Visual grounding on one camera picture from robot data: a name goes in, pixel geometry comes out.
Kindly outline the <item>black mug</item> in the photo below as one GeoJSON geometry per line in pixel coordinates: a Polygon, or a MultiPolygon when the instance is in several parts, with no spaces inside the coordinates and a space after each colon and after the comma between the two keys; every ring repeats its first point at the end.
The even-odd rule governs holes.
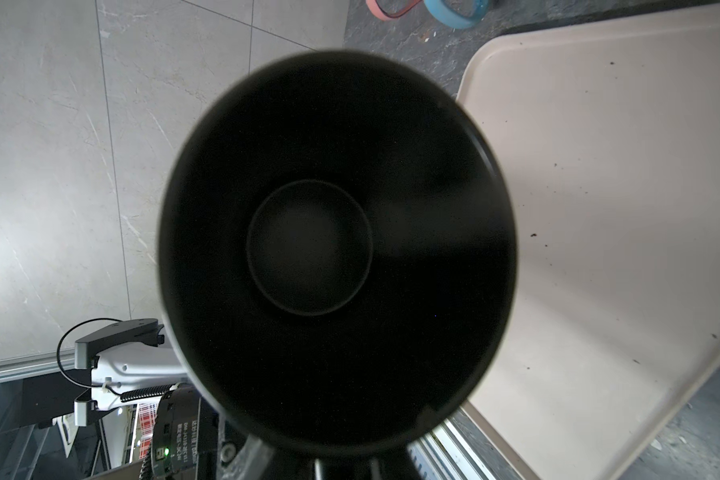
{"type": "Polygon", "coordinates": [[[433,82],[350,50],[274,62],[182,147],[162,204],[171,342],[221,431],[220,479],[415,479],[409,446],[506,332],[518,245],[478,126],[433,82]]]}

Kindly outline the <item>pink mug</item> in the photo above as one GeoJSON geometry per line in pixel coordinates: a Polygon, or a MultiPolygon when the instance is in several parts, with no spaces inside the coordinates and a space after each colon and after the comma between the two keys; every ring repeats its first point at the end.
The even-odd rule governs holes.
{"type": "Polygon", "coordinates": [[[421,3],[421,0],[409,0],[406,1],[400,7],[385,7],[379,0],[366,0],[365,5],[369,12],[377,19],[381,21],[394,21],[407,15],[411,10],[416,8],[421,3]]]}

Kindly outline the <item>blue butterfly mug yellow inside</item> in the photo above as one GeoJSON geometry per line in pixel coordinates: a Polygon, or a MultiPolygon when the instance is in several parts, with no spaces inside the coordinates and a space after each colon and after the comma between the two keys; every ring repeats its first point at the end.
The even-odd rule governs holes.
{"type": "Polygon", "coordinates": [[[452,8],[446,1],[424,0],[428,12],[441,24],[456,30],[473,28],[484,18],[489,10],[488,0],[475,0],[471,2],[471,11],[468,15],[452,8]]]}

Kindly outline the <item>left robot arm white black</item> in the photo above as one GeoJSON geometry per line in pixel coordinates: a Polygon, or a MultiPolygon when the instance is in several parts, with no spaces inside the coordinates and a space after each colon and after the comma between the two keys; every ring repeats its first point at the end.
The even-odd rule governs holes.
{"type": "Polygon", "coordinates": [[[154,318],[99,321],[102,328],[75,341],[72,368],[59,369],[82,390],[75,424],[132,407],[140,478],[216,478],[219,416],[191,384],[163,324],[154,318]]]}

